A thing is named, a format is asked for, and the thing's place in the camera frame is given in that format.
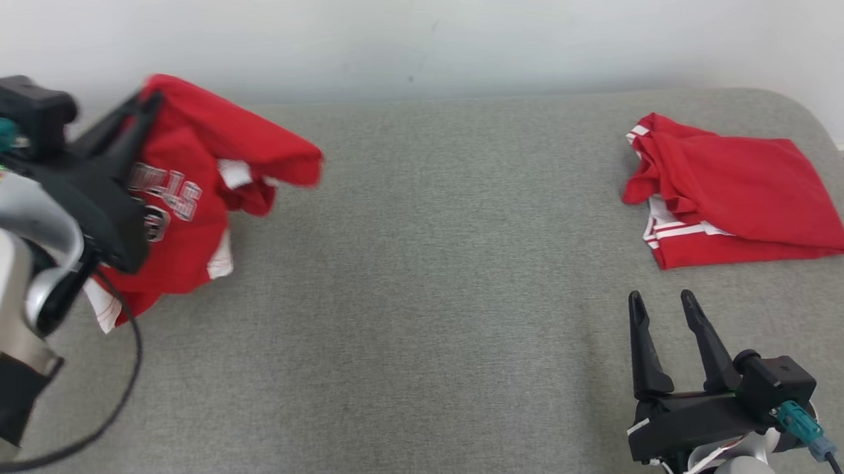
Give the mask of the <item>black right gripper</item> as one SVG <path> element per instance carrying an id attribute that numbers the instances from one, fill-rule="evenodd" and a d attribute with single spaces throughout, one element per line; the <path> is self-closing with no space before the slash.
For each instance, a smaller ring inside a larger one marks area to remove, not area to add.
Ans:
<path id="1" fill-rule="evenodd" d="M 672 394 L 675 385 L 659 362 L 643 298 L 638 290 L 628 296 L 631 382 L 637 401 L 633 422 L 636 428 L 628 432 L 628 450 L 636 463 L 778 428 L 778 421 L 769 410 L 754 410 L 738 397 L 734 389 L 742 379 L 696 295 L 682 290 L 680 303 L 700 347 L 703 392 Z"/>

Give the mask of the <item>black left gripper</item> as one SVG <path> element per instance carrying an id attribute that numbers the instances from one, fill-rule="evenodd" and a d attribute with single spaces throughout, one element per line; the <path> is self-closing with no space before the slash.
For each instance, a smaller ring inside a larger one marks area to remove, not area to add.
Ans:
<path id="1" fill-rule="evenodd" d="M 144 204 L 128 181 L 164 96 L 136 92 L 73 142 L 73 152 L 40 160 L 12 154 L 12 167 L 40 183 L 77 222 L 104 263 L 136 273 L 149 254 Z"/>

